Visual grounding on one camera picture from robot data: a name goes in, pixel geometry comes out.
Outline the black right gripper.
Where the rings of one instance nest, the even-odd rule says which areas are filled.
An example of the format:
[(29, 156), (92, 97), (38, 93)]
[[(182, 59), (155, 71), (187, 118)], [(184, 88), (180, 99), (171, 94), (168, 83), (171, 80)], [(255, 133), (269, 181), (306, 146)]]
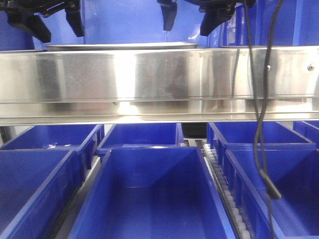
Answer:
[[(214, 29), (226, 21), (229, 21), (238, 3), (246, 3), (252, 7), (256, 0), (186, 0), (199, 6), (200, 12), (206, 12), (200, 26), (200, 35), (208, 36)], [(175, 1), (159, 1), (162, 17), (163, 30), (171, 31), (177, 14), (177, 3)]]

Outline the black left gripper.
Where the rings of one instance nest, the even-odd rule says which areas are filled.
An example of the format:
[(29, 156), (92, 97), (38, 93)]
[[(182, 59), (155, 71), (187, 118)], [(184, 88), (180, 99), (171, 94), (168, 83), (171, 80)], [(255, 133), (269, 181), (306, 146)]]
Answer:
[(34, 36), (43, 43), (51, 41), (51, 32), (41, 20), (40, 13), (49, 17), (65, 10), (66, 20), (77, 37), (84, 36), (79, 0), (1, 0), (0, 10), (6, 11), (10, 26)]

